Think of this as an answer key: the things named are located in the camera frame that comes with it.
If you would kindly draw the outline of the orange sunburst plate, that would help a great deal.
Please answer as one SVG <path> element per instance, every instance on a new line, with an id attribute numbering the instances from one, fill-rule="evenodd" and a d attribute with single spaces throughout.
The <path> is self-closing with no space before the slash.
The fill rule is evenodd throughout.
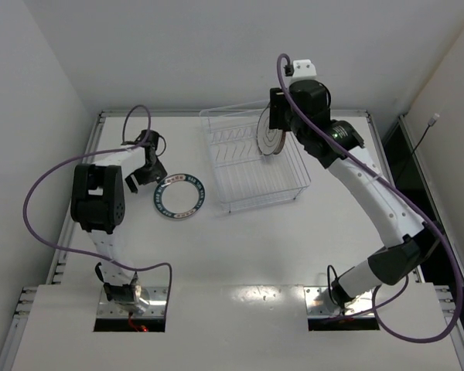
<path id="1" fill-rule="evenodd" d="M 279 155 L 285 145 L 286 133 L 280 129 L 270 129 L 270 107 L 267 106 L 260 114 L 257 125 L 257 143 L 260 153 L 264 156 Z"/>

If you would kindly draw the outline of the dark blue rimmed plate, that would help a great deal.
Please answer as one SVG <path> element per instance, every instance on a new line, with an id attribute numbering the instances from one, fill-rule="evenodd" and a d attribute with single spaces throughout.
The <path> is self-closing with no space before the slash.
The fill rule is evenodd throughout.
<path id="1" fill-rule="evenodd" d="M 186 173 L 169 175 L 155 188 L 155 210 L 172 220 L 183 220 L 196 214 L 203 206 L 206 191 L 203 183 Z"/>

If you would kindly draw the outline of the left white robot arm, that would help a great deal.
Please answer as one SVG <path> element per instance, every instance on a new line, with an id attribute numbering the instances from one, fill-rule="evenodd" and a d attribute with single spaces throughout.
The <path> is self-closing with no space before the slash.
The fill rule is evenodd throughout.
<path id="1" fill-rule="evenodd" d="M 157 155 L 162 136 L 143 130 L 121 151 L 74 169 L 70 215 L 90 237 L 102 260 L 95 266 L 107 301 L 131 314 L 149 307 L 149 292 L 123 256 L 120 225 L 125 217 L 125 187 L 136 194 L 139 186 L 162 181 L 167 172 Z"/>

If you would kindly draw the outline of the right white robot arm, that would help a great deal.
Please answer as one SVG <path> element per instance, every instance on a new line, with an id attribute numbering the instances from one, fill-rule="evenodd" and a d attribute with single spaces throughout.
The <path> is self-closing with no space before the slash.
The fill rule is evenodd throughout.
<path id="1" fill-rule="evenodd" d="M 313 131 L 290 107 L 279 87 L 269 92 L 270 127 L 292 132 L 304 150 L 349 190 L 383 243 L 362 263 L 332 281 L 332 301 L 344 307 L 380 284 L 399 282 L 429 258 L 437 241 L 425 220 L 382 185 L 384 177 L 354 126 L 331 118 L 326 87 L 315 80 L 300 80 L 290 92 L 312 123 L 318 124 L 343 150 L 339 151 Z"/>

